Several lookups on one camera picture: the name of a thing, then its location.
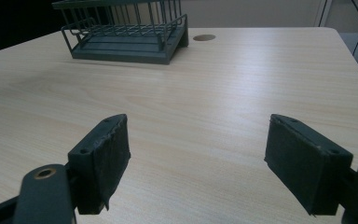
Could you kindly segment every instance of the grommet hole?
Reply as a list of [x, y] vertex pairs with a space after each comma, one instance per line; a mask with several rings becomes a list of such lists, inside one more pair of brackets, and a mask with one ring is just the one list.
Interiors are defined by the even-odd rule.
[[196, 35], [193, 37], [193, 40], [195, 41], [208, 41], [215, 39], [215, 35]]

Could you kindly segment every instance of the round hole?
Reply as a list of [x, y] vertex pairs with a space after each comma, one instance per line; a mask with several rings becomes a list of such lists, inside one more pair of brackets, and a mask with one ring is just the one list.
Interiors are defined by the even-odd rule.
[[85, 148], [83, 148], [83, 149], [80, 149], [80, 153], [81, 154], [87, 154], [87, 153], [89, 153], [89, 151], [86, 150]]
[[215, 35], [196, 35], [193, 37], [193, 40], [195, 41], [208, 41], [215, 39]]
[[34, 178], [35, 179], [46, 179], [46, 178], [51, 177], [55, 173], [56, 173], [55, 169], [47, 168], [47, 169], [43, 169], [43, 170], [37, 172], [36, 175], [34, 175]]

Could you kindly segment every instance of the dark background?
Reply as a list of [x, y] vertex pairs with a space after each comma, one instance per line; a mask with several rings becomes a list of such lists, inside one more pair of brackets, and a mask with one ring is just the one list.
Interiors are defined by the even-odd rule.
[[64, 20], [57, 0], [0, 0], [0, 49], [59, 31]]

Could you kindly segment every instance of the gray metal basket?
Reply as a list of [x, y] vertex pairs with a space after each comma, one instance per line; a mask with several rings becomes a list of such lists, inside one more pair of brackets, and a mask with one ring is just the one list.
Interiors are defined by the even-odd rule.
[[[169, 64], [188, 46], [187, 15], [180, 0], [65, 0], [52, 4], [66, 25], [74, 59]], [[72, 48], [67, 33], [77, 44]]]

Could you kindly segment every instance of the light wood grain surface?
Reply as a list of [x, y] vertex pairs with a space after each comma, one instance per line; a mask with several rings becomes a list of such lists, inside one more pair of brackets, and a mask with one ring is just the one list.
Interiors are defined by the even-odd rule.
[[324, 28], [190, 29], [170, 65], [73, 60], [60, 33], [0, 51], [0, 202], [101, 119], [126, 113], [132, 158], [109, 211], [79, 223], [339, 223], [310, 217], [264, 162], [269, 116], [354, 154], [358, 65]]

